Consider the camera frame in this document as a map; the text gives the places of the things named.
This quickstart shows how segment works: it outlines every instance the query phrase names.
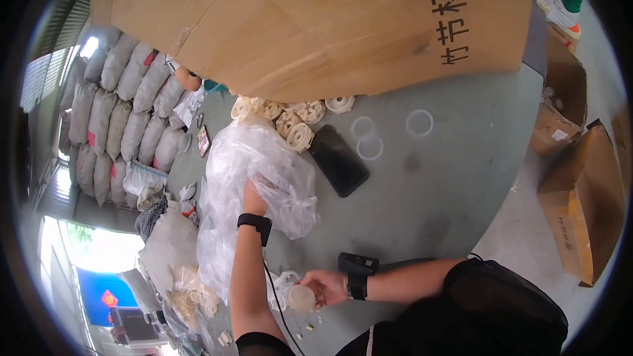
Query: open cardboard box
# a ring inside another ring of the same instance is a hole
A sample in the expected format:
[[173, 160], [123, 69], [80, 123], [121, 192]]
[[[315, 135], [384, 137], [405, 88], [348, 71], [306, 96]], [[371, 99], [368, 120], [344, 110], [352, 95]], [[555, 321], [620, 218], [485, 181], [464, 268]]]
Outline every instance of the open cardboard box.
[[530, 8], [531, 0], [91, 0], [93, 24], [112, 24], [240, 95], [284, 103], [518, 71]]
[[[530, 139], [530, 147], [541, 155], [573, 141], [587, 119], [587, 72], [564, 44], [551, 35], [548, 39], [545, 86], [553, 88], [554, 96], [541, 102]], [[555, 107], [557, 99], [563, 104], [561, 110]]]
[[626, 217], [620, 168], [599, 122], [566, 148], [538, 191], [563, 269], [593, 286], [617, 244]]

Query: clear silicone ring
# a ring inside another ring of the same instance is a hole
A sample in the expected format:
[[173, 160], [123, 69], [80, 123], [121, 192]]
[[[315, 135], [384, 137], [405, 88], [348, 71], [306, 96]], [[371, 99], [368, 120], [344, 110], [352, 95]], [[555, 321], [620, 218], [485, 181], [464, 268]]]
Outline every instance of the clear silicone ring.
[[[360, 152], [360, 145], [364, 142], [368, 142], [371, 139], [378, 139], [378, 143], [380, 143], [380, 150], [378, 151], [378, 154], [374, 155], [373, 157], [366, 157], [365, 155], [363, 155]], [[384, 148], [384, 143], [382, 141], [382, 138], [379, 137], [377, 134], [375, 133], [366, 133], [363, 136], [360, 137], [360, 139], [358, 139], [358, 142], [356, 142], [356, 153], [358, 154], [359, 157], [361, 157], [363, 160], [366, 161], [373, 161], [373, 160], [377, 160], [378, 158], [380, 158], [380, 156], [382, 155], [382, 149]]]
[[352, 123], [351, 132], [354, 139], [359, 139], [361, 136], [366, 135], [366, 134], [363, 134], [359, 136], [358, 134], [356, 134], [356, 126], [363, 121], [368, 121], [372, 125], [372, 130], [370, 130], [367, 134], [376, 133], [376, 124], [374, 123], [374, 120], [370, 119], [366, 115], [362, 115], [359, 118], [355, 119], [354, 122]]
[[[426, 130], [423, 133], [415, 132], [414, 130], [411, 129], [411, 126], [409, 124], [411, 122], [411, 119], [413, 119], [418, 113], [426, 114], [429, 117], [429, 120], [431, 120], [431, 125], [429, 126], [429, 129]], [[407, 131], [407, 133], [409, 135], [415, 136], [416, 138], [421, 138], [423, 136], [427, 136], [433, 130], [433, 116], [431, 115], [431, 113], [429, 113], [428, 111], [424, 110], [423, 108], [419, 108], [418, 110], [414, 110], [407, 117], [407, 121], [405, 122], [405, 130]]]

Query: black cable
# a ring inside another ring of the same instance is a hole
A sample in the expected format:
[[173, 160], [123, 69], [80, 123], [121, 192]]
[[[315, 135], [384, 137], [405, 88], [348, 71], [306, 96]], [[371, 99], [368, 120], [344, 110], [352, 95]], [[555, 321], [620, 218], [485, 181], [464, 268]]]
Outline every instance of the black cable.
[[270, 280], [270, 287], [273, 289], [273, 295], [275, 296], [275, 301], [277, 302], [277, 308], [279, 308], [279, 313], [281, 314], [281, 321], [284, 322], [284, 327], [286, 328], [288, 335], [292, 339], [292, 342], [294, 342], [294, 345], [297, 347], [297, 349], [303, 356], [306, 356], [305, 353], [301, 350], [301, 348], [299, 348], [299, 344], [297, 344], [297, 341], [294, 340], [294, 335], [292, 335], [292, 333], [290, 332], [290, 329], [288, 328], [288, 325], [286, 324], [286, 320], [284, 319], [284, 313], [281, 312], [281, 305], [279, 304], [279, 299], [277, 298], [277, 292], [275, 291], [275, 285], [273, 284], [273, 278], [270, 276], [270, 271], [268, 270], [268, 267], [266, 266], [265, 261], [264, 261], [264, 268], [266, 269], [266, 273], [268, 274], [268, 280]]

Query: pink label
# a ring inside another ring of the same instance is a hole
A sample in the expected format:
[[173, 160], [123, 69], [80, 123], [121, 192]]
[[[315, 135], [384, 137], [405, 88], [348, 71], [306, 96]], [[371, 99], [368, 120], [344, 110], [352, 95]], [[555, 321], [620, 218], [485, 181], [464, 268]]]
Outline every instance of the pink label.
[[95, 137], [96, 135], [94, 133], [92, 133], [91, 131], [88, 131], [88, 144], [90, 144], [90, 147], [94, 147]]

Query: wrist strap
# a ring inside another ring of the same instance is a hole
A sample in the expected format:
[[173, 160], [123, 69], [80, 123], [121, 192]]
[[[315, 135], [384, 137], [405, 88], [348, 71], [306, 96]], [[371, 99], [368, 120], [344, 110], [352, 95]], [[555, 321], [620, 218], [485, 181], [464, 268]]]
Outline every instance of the wrist strap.
[[367, 276], [347, 274], [347, 295], [355, 300], [365, 301], [367, 297]]
[[265, 247], [268, 243], [268, 235], [270, 235], [270, 228], [272, 227], [272, 221], [269, 218], [258, 216], [256, 214], [242, 213], [237, 218], [237, 228], [240, 225], [252, 225], [257, 232], [261, 234], [261, 247]]

